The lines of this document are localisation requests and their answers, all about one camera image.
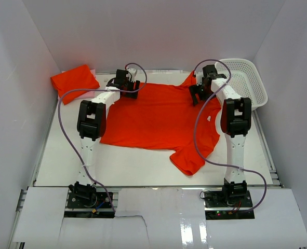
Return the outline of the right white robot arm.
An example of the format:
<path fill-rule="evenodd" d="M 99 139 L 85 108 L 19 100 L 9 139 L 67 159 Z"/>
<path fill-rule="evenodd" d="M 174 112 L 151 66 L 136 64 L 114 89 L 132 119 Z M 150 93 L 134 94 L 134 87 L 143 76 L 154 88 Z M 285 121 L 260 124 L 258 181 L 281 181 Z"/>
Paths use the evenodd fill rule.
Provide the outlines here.
<path fill-rule="evenodd" d="M 193 133 L 195 149 L 203 159 L 206 159 L 199 151 L 197 145 L 196 132 L 199 118 L 209 101 L 217 98 L 221 104 L 220 127 L 226 140 L 227 163 L 217 163 L 206 160 L 206 162 L 226 167 L 222 190 L 215 194 L 217 199 L 226 206 L 233 207 L 246 198 L 248 194 L 247 183 L 244 176 L 244 146 L 246 136 L 251 128 L 251 108 L 250 98 L 242 97 L 228 85 L 231 80 L 231 70 L 225 63 L 221 63 L 228 72 L 228 75 L 219 74 L 215 65 L 206 65 L 202 72 L 193 72 L 196 79 L 194 85 L 189 86 L 193 106 L 199 101 L 204 104 L 201 107 Z"/>

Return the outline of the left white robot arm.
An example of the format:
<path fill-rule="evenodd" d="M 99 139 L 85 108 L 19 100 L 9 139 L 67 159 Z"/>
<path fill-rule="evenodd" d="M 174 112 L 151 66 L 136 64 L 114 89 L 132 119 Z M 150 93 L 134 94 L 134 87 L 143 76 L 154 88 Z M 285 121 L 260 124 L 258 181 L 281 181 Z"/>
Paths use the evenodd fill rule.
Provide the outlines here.
<path fill-rule="evenodd" d="M 105 88 L 98 90 L 96 97 L 80 103 L 77 131 L 80 136 L 80 154 L 84 165 L 78 171 L 74 192 L 81 192 L 79 201 L 86 207 L 93 206 L 97 200 L 97 194 L 94 191 L 90 189 L 82 191 L 82 189 L 89 188 L 95 183 L 97 145 L 106 131 L 108 111 L 121 96 L 137 98 L 140 81 L 136 80 L 136 75 L 135 68 L 117 70 L 116 76 L 107 83 Z"/>

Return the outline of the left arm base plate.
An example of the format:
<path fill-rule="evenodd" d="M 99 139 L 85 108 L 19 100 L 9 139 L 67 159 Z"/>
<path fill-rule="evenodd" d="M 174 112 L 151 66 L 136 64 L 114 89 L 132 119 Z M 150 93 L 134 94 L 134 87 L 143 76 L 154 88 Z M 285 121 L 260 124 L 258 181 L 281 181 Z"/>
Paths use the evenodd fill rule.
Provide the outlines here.
<path fill-rule="evenodd" d="M 113 193 L 96 192 L 90 200 L 76 196 L 69 192 L 64 210 L 67 218 L 114 218 L 112 210 Z"/>

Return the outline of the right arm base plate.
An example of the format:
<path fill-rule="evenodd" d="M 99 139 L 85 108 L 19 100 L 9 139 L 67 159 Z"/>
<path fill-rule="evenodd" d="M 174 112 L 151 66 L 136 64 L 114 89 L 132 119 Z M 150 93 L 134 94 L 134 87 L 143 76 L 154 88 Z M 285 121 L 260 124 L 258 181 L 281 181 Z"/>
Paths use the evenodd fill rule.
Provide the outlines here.
<path fill-rule="evenodd" d="M 249 191 L 227 200 L 222 191 L 202 190 L 199 197 L 204 201 L 206 220 L 255 219 L 254 211 L 249 211 L 253 206 Z"/>

